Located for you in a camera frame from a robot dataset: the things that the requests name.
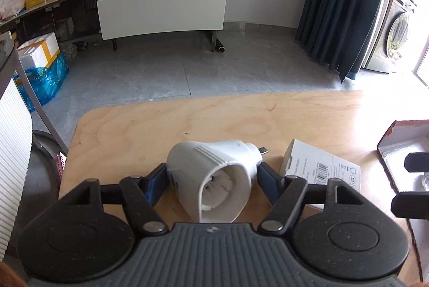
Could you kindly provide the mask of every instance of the gray metal table leg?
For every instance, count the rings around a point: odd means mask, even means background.
[[[59,147],[62,149],[63,154],[67,155],[69,152],[69,149],[67,148],[63,139],[58,134],[54,125],[52,125],[51,121],[49,120],[48,116],[46,115],[45,111],[43,110],[42,105],[40,104],[39,100],[37,99],[37,96],[34,93],[33,88],[31,87],[31,84],[29,83],[27,75],[25,74],[25,70],[22,67],[21,61],[19,60],[18,51],[16,49],[13,49],[11,56],[17,56],[17,58],[18,58],[18,63],[16,65],[16,71],[17,71],[17,73],[21,79],[21,82],[25,88],[25,91],[27,92],[31,102],[33,103],[34,107],[36,108],[37,113],[40,115],[43,123],[48,128],[49,132],[52,134],[52,137],[54,137],[55,141],[57,142]]]
[[[212,35],[212,52],[216,50],[216,39],[217,39],[217,30],[213,30]]]

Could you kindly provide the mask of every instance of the wooden table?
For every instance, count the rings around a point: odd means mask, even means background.
[[[390,203],[395,193],[380,164],[376,148],[394,120],[427,118],[428,99],[412,93],[391,95],[370,92],[305,92],[242,95],[145,102],[98,108],[78,122],[70,144],[60,196],[84,179],[101,184],[118,183],[128,175],[146,175],[165,162],[168,152],[185,140],[213,142],[239,139],[269,150],[264,160],[280,168],[293,138],[314,145],[362,169],[362,193],[393,217]],[[168,190],[156,205],[165,222],[190,221]],[[270,205],[256,185],[239,222],[256,226]],[[120,206],[106,211],[125,220]],[[395,221],[411,233],[403,219]],[[411,249],[400,278],[420,281],[418,258]]]

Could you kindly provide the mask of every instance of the open cardboard box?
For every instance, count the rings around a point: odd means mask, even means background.
[[[429,152],[429,120],[395,121],[377,146],[396,192],[424,191],[423,173],[408,173],[404,167],[409,153]],[[422,266],[429,281],[429,221],[410,219]]]

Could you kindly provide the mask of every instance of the cabinet leg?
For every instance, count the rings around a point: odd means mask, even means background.
[[[212,35],[212,52],[216,50],[216,39],[217,39],[217,30],[213,30]]]

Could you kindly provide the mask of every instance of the clear plastic bag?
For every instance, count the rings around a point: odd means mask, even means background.
[[[24,0],[0,0],[0,20],[15,16],[24,8]]]
[[[64,54],[61,52],[50,67],[30,68],[25,70],[29,83],[36,94],[37,99],[41,105],[45,105],[54,99],[55,95],[61,88],[63,81],[69,72],[69,66]],[[19,76],[14,77],[15,82],[18,84],[19,92],[24,99],[25,104],[29,111],[34,111],[35,107],[31,102],[25,88],[20,83]]]

